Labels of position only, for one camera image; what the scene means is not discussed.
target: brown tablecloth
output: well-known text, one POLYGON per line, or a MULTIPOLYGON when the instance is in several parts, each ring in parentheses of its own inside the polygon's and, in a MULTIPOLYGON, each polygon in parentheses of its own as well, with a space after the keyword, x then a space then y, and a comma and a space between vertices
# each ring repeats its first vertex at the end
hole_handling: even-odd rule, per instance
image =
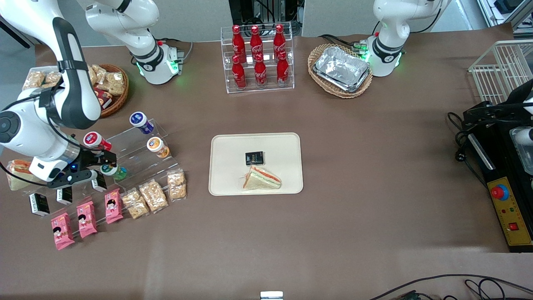
MULTIPOLYGON (((125 47, 85 48, 87 62, 119 65, 131 80, 129 102, 92 129, 115 135, 130 127, 135 110, 155 118, 187 171, 189 197, 57 251, 48 219, 32 215, 28 200, 0 180, 0 293, 255 299, 262 290, 282 290, 287 300, 366 299, 441 273, 530 285, 533 254, 506 253, 487 192, 454 160, 455 129, 446 121, 446 112, 478 101, 468 66, 493 42, 511 38, 510 26, 413 34, 394 73, 374 78, 352 100, 325 93, 308 75, 307 56, 325 42, 320 38, 295 39, 294 90, 232 95, 218 43, 195 44, 183 75, 161 86, 139 75, 125 47), (303 191, 211 196, 211 139, 261 132, 300 135, 303 191)), ((42 48, 37 61, 55 63, 42 48)), ((16 157, 5 152, 4 162, 16 157)), ((461 279, 413 288, 467 296, 461 279)))

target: red emergency stop button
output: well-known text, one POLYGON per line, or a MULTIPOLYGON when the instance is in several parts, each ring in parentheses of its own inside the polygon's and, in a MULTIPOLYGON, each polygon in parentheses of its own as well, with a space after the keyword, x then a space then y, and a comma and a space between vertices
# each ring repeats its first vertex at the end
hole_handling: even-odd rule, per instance
POLYGON ((499 200, 505 201, 509 198, 509 190, 503 184, 498 184, 497 186, 490 189, 490 194, 499 200))

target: coca-cola bottle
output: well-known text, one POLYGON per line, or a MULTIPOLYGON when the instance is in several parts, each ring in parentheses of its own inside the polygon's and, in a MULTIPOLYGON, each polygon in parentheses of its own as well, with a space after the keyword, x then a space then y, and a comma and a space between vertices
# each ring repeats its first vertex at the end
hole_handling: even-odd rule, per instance
POLYGON ((285 52, 285 36, 283 35, 283 25, 276 25, 276 36, 274 37, 274 61, 278 61, 278 54, 285 52))
POLYGON ((278 53, 278 85, 283 87, 289 83, 289 63, 287 62, 287 52, 278 53))
POLYGON ((237 90, 242 91, 246 88, 244 67, 240 64, 240 59, 238 55, 234 55, 232 59, 233 67, 231 67, 231 70, 233 71, 233 79, 235 79, 235 85, 237 86, 237 90))
POLYGON ((239 57, 239 62, 244 64, 246 62, 246 49, 244 48, 244 39, 240 35, 239 25, 234 25, 232 27, 233 31, 233 51, 235 55, 239 57))
POLYGON ((252 25, 252 38, 250 39, 250 47, 252 48, 252 57, 257 62, 257 57, 261 56, 263 61, 263 41, 259 37, 259 27, 252 25))
POLYGON ((264 89, 267 87, 267 67, 265 66, 265 63, 263 62, 263 53, 259 53, 254 55, 255 58, 255 83, 257 85, 258 89, 264 89))

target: yellow control panel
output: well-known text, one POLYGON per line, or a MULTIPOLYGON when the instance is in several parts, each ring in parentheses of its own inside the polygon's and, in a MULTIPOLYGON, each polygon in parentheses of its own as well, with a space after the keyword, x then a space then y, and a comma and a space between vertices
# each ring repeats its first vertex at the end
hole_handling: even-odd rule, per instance
POLYGON ((516 205, 507 177, 487 183, 505 239, 509 246, 532 245, 526 224, 516 205))

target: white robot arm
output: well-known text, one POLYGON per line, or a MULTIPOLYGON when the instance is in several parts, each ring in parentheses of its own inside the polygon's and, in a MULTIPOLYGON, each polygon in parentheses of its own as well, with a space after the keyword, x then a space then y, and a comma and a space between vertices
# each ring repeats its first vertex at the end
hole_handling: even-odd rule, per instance
POLYGON ((400 52, 409 37, 407 20, 424 19, 443 11, 449 0, 375 0, 374 15, 381 22, 379 35, 367 40, 368 62, 374 76, 386 76, 394 70, 400 52))
POLYGON ((95 31, 126 45, 148 82, 163 84, 179 73, 177 49, 158 44, 147 30, 159 19, 152 0, 98 0, 85 17, 95 31))
POLYGON ((63 18, 56 0, 0 0, 0 14, 52 49, 64 81, 62 87, 24 90, 17 101, 3 109, 0 145, 33 156, 30 171, 50 188, 93 179, 96 172, 87 167, 115 164, 114 154, 94 154, 57 129, 87 129, 101 112, 76 32, 63 18))

